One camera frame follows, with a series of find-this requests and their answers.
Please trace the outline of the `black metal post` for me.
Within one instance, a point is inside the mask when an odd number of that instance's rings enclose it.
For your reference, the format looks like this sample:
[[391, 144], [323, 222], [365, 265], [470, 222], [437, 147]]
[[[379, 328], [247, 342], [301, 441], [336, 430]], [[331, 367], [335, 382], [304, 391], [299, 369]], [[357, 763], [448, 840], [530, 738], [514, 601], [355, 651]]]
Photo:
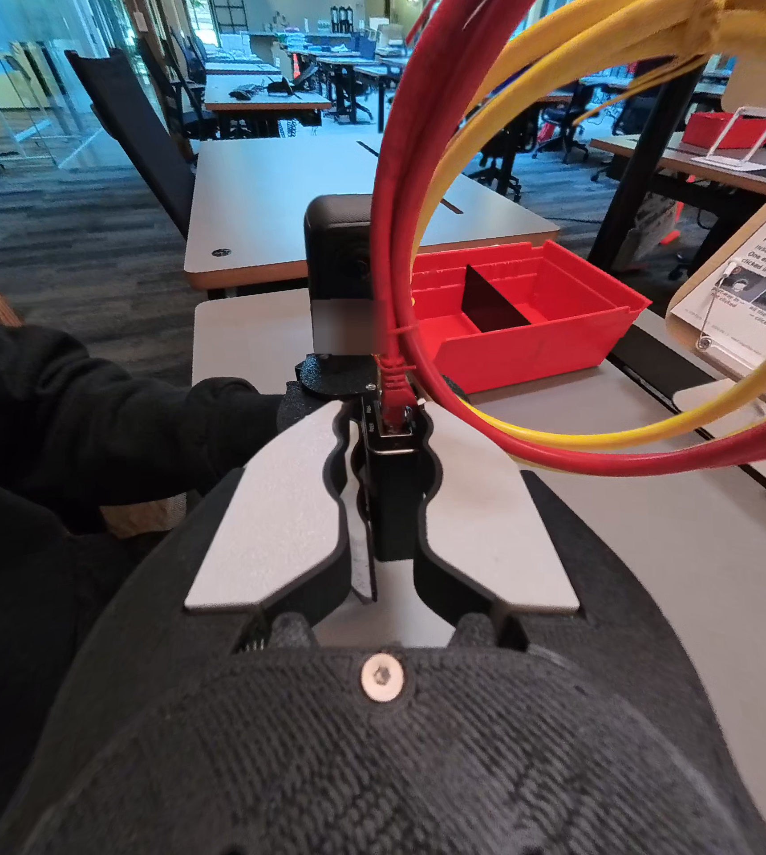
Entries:
[[588, 262], [596, 267], [606, 272], [612, 271], [626, 235], [634, 225], [648, 183], [655, 175], [666, 145], [685, 114], [705, 64], [703, 60], [662, 85], [587, 257]]

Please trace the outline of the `person's black-clad torso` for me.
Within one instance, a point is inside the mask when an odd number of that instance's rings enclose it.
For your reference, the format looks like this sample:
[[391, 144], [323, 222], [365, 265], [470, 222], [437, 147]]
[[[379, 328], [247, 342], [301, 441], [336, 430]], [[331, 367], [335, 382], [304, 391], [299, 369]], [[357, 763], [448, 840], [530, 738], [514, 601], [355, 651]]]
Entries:
[[187, 391], [0, 325], [0, 813], [95, 615], [132, 569], [71, 513], [190, 487]]

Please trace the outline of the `red storage bin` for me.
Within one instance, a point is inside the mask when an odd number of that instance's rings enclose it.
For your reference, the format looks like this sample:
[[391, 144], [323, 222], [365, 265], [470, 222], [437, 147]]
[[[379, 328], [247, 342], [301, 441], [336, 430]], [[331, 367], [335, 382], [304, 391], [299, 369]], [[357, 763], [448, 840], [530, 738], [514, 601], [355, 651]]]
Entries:
[[683, 144], [710, 149], [720, 140], [717, 151], [751, 149], [760, 139], [766, 143], [766, 115], [741, 114], [734, 119], [732, 113], [696, 112], [687, 121], [682, 133]]
[[[480, 333], [461, 308], [469, 264], [531, 326]], [[412, 298], [428, 357], [465, 393], [596, 367], [651, 304], [552, 241], [421, 254]]]

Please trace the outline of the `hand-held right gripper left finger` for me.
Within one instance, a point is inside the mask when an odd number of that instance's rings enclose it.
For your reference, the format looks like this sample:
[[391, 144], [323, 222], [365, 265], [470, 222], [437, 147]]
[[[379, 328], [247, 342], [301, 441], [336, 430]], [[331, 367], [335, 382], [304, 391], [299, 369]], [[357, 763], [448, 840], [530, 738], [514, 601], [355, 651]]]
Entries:
[[249, 460], [186, 595], [188, 612], [269, 621], [291, 612], [314, 626], [344, 603], [349, 422], [347, 403], [326, 403]]

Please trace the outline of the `background office desk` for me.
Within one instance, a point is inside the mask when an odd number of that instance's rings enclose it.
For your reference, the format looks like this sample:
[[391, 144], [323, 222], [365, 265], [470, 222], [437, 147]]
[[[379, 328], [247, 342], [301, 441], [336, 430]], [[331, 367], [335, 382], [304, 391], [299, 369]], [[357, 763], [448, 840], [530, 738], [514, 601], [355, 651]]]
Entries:
[[285, 79], [250, 73], [209, 74], [203, 106], [217, 120], [218, 138], [279, 138], [282, 122], [320, 126], [331, 101], [318, 93], [287, 91]]

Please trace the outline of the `person's left forearm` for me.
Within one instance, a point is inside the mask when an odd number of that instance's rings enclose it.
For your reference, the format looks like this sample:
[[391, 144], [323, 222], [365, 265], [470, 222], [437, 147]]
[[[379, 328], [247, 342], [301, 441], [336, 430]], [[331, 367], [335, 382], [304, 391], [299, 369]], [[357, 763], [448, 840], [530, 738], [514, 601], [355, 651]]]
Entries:
[[275, 438], [283, 399], [225, 378], [187, 390], [123, 379], [89, 391], [70, 436], [72, 484], [103, 506], [206, 493]]

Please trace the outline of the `grey desk with wooden edge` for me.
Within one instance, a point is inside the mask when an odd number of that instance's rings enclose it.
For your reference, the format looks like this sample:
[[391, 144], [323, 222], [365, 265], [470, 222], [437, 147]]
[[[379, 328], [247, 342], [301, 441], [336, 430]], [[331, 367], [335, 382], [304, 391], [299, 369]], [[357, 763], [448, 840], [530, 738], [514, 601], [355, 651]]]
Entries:
[[[252, 288], [307, 275], [303, 220], [314, 198], [373, 189], [381, 136], [322, 134], [204, 142], [184, 271], [198, 291]], [[559, 226], [459, 176], [420, 252], [556, 240]]]

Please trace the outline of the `black bin divider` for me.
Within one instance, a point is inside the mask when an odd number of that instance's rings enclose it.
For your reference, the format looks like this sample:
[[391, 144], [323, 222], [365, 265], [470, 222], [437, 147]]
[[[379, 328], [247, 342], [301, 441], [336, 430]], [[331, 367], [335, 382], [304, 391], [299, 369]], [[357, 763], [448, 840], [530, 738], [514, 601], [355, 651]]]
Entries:
[[482, 334], [531, 326], [531, 322], [472, 265], [466, 265], [462, 313]]

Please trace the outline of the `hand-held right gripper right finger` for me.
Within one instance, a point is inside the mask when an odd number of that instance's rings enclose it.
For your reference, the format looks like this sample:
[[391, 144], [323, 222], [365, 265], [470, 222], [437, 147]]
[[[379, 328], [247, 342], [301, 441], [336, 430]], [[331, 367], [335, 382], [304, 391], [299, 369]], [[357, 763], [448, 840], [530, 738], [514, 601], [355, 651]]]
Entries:
[[580, 610], [555, 545], [517, 464], [443, 408], [424, 408], [429, 481], [418, 509], [413, 583], [450, 625], [469, 613]]

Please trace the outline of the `black ethernet port box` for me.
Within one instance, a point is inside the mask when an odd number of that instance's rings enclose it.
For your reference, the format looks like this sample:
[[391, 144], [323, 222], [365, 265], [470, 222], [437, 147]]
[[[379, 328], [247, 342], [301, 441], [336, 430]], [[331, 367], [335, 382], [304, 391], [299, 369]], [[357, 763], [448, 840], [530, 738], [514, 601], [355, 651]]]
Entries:
[[356, 509], [367, 538], [360, 556], [368, 569], [353, 583], [363, 603], [377, 601], [377, 565], [410, 560], [415, 548], [420, 483], [420, 430], [408, 411], [400, 433], [386, 433], [379, 401], [360, 397], [356, 409], [357, 439], [349, 453], [349, 470], [358, 481]]

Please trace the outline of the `black flat pad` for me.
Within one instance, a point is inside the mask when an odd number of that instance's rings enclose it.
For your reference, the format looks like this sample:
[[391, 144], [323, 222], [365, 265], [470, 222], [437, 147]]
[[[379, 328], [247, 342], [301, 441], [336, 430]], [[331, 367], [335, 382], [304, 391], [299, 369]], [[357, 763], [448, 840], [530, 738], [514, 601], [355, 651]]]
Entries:
[[650, 309], [638, 315], [608, 361], [673, 413], [676, 393], [713, 379], [705, 365], [672, 343], [664, 319]]

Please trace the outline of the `instruction sheet stand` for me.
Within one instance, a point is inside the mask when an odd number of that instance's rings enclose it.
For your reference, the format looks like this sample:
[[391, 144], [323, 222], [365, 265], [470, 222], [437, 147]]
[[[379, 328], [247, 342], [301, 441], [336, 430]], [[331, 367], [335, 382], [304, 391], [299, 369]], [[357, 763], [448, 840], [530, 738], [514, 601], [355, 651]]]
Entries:
[[645, 429], [643, 442], [701, 428], [717, 440], [652, 474], [766, 464], [766, 203], [679, 290], [666, 328], [728, 379], [678, 392], [679, 414]]

